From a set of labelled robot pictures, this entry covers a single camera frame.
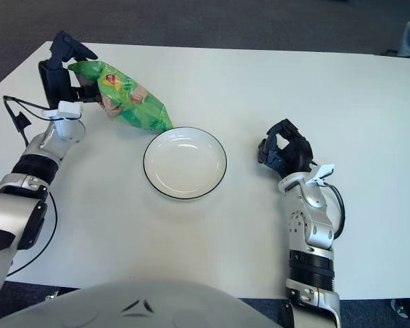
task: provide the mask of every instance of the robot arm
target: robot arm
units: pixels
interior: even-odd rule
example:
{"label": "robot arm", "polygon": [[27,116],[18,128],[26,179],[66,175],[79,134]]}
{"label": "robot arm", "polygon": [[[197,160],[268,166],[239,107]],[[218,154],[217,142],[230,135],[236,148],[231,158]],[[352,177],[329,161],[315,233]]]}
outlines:
{"label": "robot arm", "polygon": [[0,182],[0,289],[16,252],[31,248],[41,231],[46,198],[62,159],[85,136],[81,106],[59,103],[46,111],[47,130],[34,137],[12,172]]}
{"label": "robot arm", "polygon": [[[282,177],[278,187],[284,195],[290,233],[290,277],[286,280],[290,304],[284,308],[284,326],[304,327],[311,318],[310,326],[314,327],[312,319],[320,317],[324,318],[320,327],[326,327],[325,320],[329,320],[340,328],[339,295],[333,291],[333,240],[338,235],[334,234],[320,190],[334,165],[312,170],[310,144],[289,120],[276,124],[267,134],[259,145],[258,161]],[[276,134],[289,141],[284,149],[278,147]]]}

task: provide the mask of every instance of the black cable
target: black cable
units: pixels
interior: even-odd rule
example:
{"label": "black cable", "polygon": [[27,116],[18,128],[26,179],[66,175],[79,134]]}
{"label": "black cable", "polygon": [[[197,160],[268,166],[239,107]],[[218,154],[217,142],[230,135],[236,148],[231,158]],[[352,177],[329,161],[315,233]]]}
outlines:
{"label": "black cable", "polygon": [[339,228],[337,229],[337,231],[334,233],[334,239],[337,239],[340,237],[340,235],[343,232],[344,229],[344,220],[345,220],[345,211],[344,211],[344,202],[343,202],[343,198],[342,195],[340,195],[340,192],[338,191],[338,189],[336,188],[336,186],[333,186],[332,184],[326,183],[324,182],[325,186],[321,186],[321,187],[329,187],[334,195],[337,198],[337,201],[339,203],[339,207],[340,207],[340,223],[339,223]]}
{"label": "black cable", "polygon": [[29,105],[29,106],[32,106],[32,107],[35,107],[35,108],[43,109],[43,110],[45,110],[45,111],[50,111],[50,110],[51,110],[50,108],[48,108],[48,107],[43,107],[43,106],[40,106],[40,105],[37,105],[37,104],[33,104],[32,102],[28,102],[28,101],[26,101],[26,100],[18,99],[18,98],[11,97],[11,96],[3,96],[3,101],[4,101],[4,103],[5,103],[5,106],[6,106],[6,109],[8,110],[8,112],[11,110],[10,107],[9,107],[9,105],[8,105],[8,101],[14,101],[14,102],[16,102],[17,104],[19,104],[23,109],[25,109],[27,112],[29,112],[31,115],[33,115],[33,116],[35,116],[36,118],[39,118],[40,120],[43,120],[43,121],[49,121],[49,122],[52,122],[52,121],[62,121],[62,120],[70,120],[70,121],[73,121],[73,120],[79,120],[79,119],[82,117],[82,114],[81,114],[78,118],[43,118],[42,116],[39,116],[39,115],[35,114],[33,111],[29,110],[29,109],[28,109],[26,106],[24,106],[23,104]]}
{"label": "black cable", "polygon": [[26,104],[26,105],[29,105],[29,106],[32,106],[32,107],[35,107],[35,108],[44,109],[44,110],[46,110],[46,111],[49,111],[49,110],[50,110],[50,108],[48,108],[48,107],[44,107],[44,106],[40,106],[40,105],[37,105],[37,104],[33,104],[33,103],[28,102],[28,101],[26,101],[26,100],[18,99],[18,98],[12,97],[12,96],[3,96],[3,99],[15,101],[16,103],[20,102],[20,103],[23,103],[23,104]]}
{"label": "black cable", "polygon": [[8,275],[6,277],[9,277],[21,270],[23,270],[25,267],[27,267],[28,265],[30,265],[32,262],[34,262],[37,258],[39,258],[41,256],[41,254],[46,250],[46,248],[50,245],[50,242],[53,239],[53,236],[55,236],[55,232],[56,232],[56,227],[57,227],[57,208],[56,208],[56,203],[55,203],[55,199],[53,198],[52,193],[49,193],[50,198],[52,199],[52,203],[53,203],[53,208],[55,209],[55,226],[53,227],[53,231],[52,234],[50,235],[49,241],[47,241],[47,244],[41,249],[41,251],[37,254],[37,256],[35,256],[34,258],[32,258],[28,263],[26,263],[25,265],[21,266],[20,268],[18,268],[15,271],[12,271],[11,273],[8,273]]}
{"label": "black cable", "polygon": [[31,115],[35,116],[36,118],[39,118],[40,120],[43,121],[62,121],[63,118],[43,118],[42,116],[36,115],[34,112],[30,111],[26,106],[24,106],[22,103],[15,101],[17,104],[19,104],[22,108],[24,108],[26,111],[28,111]]}

